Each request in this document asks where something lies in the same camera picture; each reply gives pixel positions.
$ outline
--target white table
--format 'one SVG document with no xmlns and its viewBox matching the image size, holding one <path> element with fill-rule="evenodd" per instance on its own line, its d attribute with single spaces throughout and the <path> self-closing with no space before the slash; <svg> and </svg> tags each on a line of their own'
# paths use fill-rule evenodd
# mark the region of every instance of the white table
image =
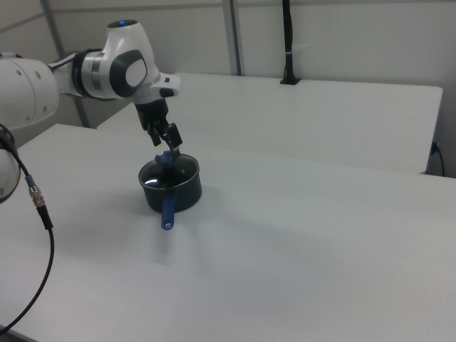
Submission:
<svg viewBox="0 0 456 342">
<path fill-rule="evenodd" d="M 168 98 L 184 143 L 421 173 L 442 89 L 416 85 L 180 74 Z M 134 105 L 98 126 L 143 135 Z"/>
<path fill-rule="evenodd" d="M 203 195 L 171 231 L 135 137 L 57 125 L 20 149 L 56 258 L 16 330 L 37 341 L 454 341 L 456 182 L 185 144 Z M 0 206 L 0 323 L 48 258 L 23 181 Z"/>
</svg>

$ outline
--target metal connector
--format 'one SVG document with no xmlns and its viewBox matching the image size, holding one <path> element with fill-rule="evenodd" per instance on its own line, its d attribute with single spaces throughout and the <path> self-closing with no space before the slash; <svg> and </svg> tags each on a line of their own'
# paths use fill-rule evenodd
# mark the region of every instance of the metal connector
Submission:
<svg viewBox="0 0 456 342">
<path fill-rule="evenodd" d="M 39 208 L 45 205 L 44 197 L 41 195 L 41 190 L 39 187 L 34 185 L 33 187 L 29 187 L 28 193 L 30 194 L 35 207 Z"/>
</svg>

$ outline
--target blue pot handle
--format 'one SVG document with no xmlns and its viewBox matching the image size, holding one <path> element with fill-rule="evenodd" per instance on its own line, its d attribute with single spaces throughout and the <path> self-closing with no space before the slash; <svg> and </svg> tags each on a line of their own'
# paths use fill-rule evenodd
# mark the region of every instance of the blue pot handle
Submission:
<svg viewBox="0 0 456 342">
<path fill-rule="evenodd" d="M 176 196 L 166 195 L 162 203 L 162 228 L 170 230 L 174 227 L 174 208 Z"/>
</svg>

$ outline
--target black pot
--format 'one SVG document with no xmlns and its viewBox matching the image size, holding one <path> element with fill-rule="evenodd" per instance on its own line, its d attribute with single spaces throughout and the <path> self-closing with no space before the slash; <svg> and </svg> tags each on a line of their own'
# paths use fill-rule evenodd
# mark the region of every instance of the black pot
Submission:
<svg viewBox="0 0 456 342">
<path fill-rule="evenodd" d="M 144 165 L 138 175 L 149 206 L 162 213 L 162 228 L 174 227 L 174 213 L 186 210 L 201 197 L 200 166 L 189 155 L 172 159 L 169 151 Z"/>
</svg>

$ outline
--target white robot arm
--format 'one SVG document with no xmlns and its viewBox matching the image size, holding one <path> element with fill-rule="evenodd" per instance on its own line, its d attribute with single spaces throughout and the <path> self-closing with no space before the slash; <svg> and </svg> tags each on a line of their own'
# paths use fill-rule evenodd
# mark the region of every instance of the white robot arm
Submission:
<svg viewBox="0 0 456 342">
<path fill-rule="evenodd" d="M 46 119 L 56 111 L 59 93 L 100 100 L 129 98 L 154 145 L 164 140 L 178 155 L 182 139 L 176 125 L 166 120 L 165 99 L 178 94 L 180 77 L 158 70 L 147 34 L 137 21 L 115 21 L 107 31 L 103 49 L 73 53 L 48 65 L 0 54 L 0 123 L 13 130 Z M 0 135 L 0 203 L 19 181 L 19 169 L 7 152 L 8 139 L 5 132 Z"/>
</svg>

